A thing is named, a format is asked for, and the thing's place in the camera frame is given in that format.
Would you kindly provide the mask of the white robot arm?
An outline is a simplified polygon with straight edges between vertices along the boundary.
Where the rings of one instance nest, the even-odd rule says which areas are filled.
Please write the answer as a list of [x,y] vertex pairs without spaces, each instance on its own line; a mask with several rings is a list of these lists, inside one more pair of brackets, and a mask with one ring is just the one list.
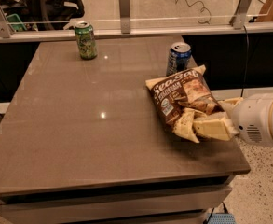
[[195,118],[197,135],[218,140],[237,136],[248,144],[273,147],[273,93],[220,101],[223,112]]

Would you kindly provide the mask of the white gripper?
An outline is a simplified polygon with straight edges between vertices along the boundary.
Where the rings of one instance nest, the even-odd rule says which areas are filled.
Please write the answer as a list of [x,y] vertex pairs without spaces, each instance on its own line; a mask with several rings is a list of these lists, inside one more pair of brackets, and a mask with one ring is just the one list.
[[[239,137],[248,144],[273,147],[273,93],[254,94],[220,100],[224,111],[232,110],[232,121]],[[196,133],[205,138],[229,141],[238,134],[230,119],[195,119]]]

